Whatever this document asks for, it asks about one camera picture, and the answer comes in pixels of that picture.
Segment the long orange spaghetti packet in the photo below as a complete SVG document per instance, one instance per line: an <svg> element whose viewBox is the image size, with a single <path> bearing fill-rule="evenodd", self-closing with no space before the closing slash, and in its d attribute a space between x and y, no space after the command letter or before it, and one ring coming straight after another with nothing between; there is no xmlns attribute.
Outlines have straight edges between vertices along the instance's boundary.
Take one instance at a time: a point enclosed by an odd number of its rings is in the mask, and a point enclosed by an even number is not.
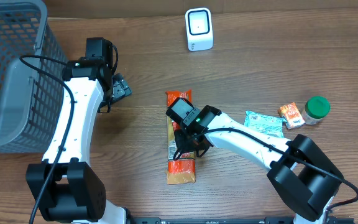
<svg viewBox="0 0 358 224"><path fill-rule="evenodd" d="M167 117L168 167L166 175L168 185L196 182L196 163L193 152L181 155L177 161L173 160L174 153L177 151L174 132L178 129L180 126Z"/></svg>

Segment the teal snack packet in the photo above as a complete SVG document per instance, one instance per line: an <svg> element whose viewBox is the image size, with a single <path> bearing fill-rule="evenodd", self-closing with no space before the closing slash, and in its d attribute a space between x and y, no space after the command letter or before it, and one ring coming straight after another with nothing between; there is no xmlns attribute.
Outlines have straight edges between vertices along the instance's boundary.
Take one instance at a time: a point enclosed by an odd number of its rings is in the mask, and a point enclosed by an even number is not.
<svg viewBox="0 0 358 224"><path fill-rule="evenodd" d="M283 118L246 111L244 126L269 136L284 138L283 122Z"/></svg>

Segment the small orange white box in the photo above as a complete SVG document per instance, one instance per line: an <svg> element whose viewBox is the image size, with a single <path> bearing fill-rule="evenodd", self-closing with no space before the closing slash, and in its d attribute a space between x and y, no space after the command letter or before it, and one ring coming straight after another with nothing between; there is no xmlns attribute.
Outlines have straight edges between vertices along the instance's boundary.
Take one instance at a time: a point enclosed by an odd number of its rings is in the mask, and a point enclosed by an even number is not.
<svg viewBox="0 0 358 224"><path fill-rule="evenodd" d="M305 123L295 102L279 107L278 113L285 119L287 129L299 128Z"/></svg>

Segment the green capped bottle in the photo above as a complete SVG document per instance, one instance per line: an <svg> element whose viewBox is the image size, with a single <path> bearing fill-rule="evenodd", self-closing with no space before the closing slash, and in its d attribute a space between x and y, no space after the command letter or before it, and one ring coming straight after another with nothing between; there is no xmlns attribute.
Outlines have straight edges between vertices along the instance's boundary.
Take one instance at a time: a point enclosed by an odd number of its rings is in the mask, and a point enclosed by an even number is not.
<svg viewBox="0 0 358 224"><path fill-rule="evenodd" d="M301 115L305 124L313 125L320 122L330 112L329 101L322 96L311 97L304 105Z"/></svg>

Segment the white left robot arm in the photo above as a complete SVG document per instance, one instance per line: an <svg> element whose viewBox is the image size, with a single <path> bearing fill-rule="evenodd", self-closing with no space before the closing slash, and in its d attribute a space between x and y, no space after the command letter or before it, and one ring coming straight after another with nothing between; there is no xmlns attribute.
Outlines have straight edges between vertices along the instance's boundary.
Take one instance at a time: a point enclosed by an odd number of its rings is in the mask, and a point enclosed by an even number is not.
<svg viewBox="0 0 358 224"><path fill-rule="evenodd" d="M102 37L86 41L85 56L63 63L56 81L64 100L55 133L40 164L30 164L26 182L35 199L29 222L40 212L48 222L134 223L130 211L106 198L90 166L90 143L97 113L132 92L117 73L117 47Z"/></svg>

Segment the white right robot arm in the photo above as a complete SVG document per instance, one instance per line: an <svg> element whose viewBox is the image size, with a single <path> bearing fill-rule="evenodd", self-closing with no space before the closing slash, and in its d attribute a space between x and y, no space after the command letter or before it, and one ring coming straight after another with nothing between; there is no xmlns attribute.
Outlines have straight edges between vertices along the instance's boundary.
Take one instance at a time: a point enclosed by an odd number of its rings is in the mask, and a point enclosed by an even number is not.
<svg viewBox="0 0 358 224"><path fill-rule="evenodd" d="M343 175L310 138L262 134L215 107L199 110L186 98L169 103L166 114L180 125L174 132L174 159L187 152L201 157L210 147L235 152L266 170L282 201L294 211L294 223L327 222L329 204Z"/></svg>

